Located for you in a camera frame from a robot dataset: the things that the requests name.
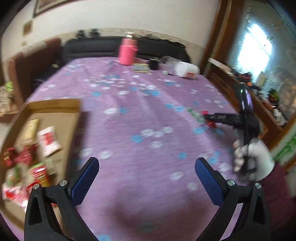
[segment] black handheld device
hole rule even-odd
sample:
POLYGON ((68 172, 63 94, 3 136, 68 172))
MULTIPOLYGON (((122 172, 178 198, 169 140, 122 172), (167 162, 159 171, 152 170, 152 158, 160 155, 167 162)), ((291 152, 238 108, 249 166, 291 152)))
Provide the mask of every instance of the black handheld device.
MULTIPOLYGON (((239 102, 239 113, 215 113, 213 115, 205 114, 205 120, 213 121, 216 123, 222 123, 233 126, 235 129, 243 132, 241 145, 249 145, 253 138, 256 138, 260 134, 260 124, 258 119, 254 115, 254 107, 252 103, 252 97, 245 85, 236 84, 235 95, 239 102)), ((243 175, 251 174, 256 171, 255 162, 250 160, 248 156, 244 157, 245 162, 241 168, 243 175)))

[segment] small screen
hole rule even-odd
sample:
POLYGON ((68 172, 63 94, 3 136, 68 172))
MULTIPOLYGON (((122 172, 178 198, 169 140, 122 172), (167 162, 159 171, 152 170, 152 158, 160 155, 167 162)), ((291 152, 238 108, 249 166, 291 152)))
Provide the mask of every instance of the small screen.
MULTIPOLYGON (((248 90, 245 90, 246 91, 246 96, 247 96, 247 101, 248 101, 248 106, 251 110, 254 110, 253 109, 253 103, 252 103, 252 97, 250 95, 250 93, 248 92, 248 90)), ((242 109, 244 110, 245 107, 244 107, 244 101, 242 101, 242 109)))

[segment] hand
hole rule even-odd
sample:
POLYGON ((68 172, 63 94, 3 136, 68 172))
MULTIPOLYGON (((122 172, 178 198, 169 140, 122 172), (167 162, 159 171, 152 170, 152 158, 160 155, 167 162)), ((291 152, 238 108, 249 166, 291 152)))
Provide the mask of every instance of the hand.
POLYGON ((244 164, 244 156, 255 160, 257 171, 250 175, 250 180, 261 181, 273 170, 275 162, 267 146, 260 139, 253 138, 249 145, 240 147, 240 141, 233 144, 234 151, 234 171, 238 172, 244 164))

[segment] cardboard box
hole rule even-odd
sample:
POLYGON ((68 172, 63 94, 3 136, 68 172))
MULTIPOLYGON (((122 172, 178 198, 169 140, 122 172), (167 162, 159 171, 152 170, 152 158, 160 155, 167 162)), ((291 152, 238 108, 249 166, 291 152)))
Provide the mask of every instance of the cardboard box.
MULTIPOLYGON (((61 150, 49 157, 43 157, 40 147, 37 150, 39 162, 51 158, 55 164, 57 173, 54 178, 51 177, 52 184, 56 185, 59 181, 66 179, 66 170, 70 154, 70 148, 79 120, 81 111, 81 101, 79 99, 59 99, 30 102, 23 105, 19 114, 12 120, 12 127, 8 132, 0 152, 0 182, 5 181, 6 167, 4 166, 4 151, 9 147, 15 147, 22 150, 20 140, 22 129, 26 122, 31 119, 39 118, 37 131, 50 126, 55 126, 56 138, 62 145, 61 150)), ((16 204, 10 201, 3 201, 2 192, 0 192, 0 210, 9 218, 9 220, 21 229, 24 229, 25 212, 16 204)), ((54 207, 57 219, 61 223, 61 214, 58 207, 54 207)))

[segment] blue gripper pad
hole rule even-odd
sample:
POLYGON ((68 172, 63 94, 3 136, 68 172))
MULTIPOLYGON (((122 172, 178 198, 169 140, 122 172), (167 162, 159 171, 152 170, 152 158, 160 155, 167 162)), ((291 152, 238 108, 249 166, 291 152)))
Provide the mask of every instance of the blue gripper pad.
POLYGON ((221 205, 223 204, 223 190, 211 174, 209 170, 211 166, 208 163, 207 166, 205 166, 205 164, 199 158, 195 161, 194 168, 196 175, 200 179, 212 203, 221 207, 221 205))
POLYGON ((67 193, 74 206, 80 205, 99 172, 99 161, 91 157, 71 180, 67 193))

